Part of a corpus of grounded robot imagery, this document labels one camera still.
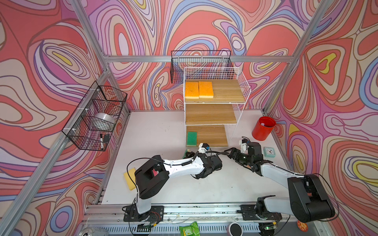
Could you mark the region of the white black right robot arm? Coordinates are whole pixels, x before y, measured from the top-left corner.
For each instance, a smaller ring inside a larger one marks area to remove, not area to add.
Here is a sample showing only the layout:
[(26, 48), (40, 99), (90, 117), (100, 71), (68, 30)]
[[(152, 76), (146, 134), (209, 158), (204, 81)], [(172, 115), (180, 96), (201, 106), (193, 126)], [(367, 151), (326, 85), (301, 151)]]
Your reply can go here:
[(288, 197), (259, 197), (253, 210), (258, 218), (266, 219), (271, 213), (283, 213), (307, 223), (335, 217), (335, 208), (318, 175), (302, 175), (279, 167), (264, 159), (259, 143), (246, 139), (240, 141), (240, 149), (233, 147), (228, 152), (227, 156), (237, 164), (288, 190)]

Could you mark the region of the yellow green sponge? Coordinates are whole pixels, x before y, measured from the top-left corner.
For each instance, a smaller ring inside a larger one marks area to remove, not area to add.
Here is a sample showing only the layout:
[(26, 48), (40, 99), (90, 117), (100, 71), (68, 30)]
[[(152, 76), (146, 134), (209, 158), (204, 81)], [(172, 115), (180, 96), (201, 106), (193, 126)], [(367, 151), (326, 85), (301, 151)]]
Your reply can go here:
[(189, 131), (187, 133), (187, 147), (197, 146), (197, 132)]
[(191, 156), (191, 151), (189, 149), (186, 149), (183, 155), (183, 159), (190, 158), (190, 156)]

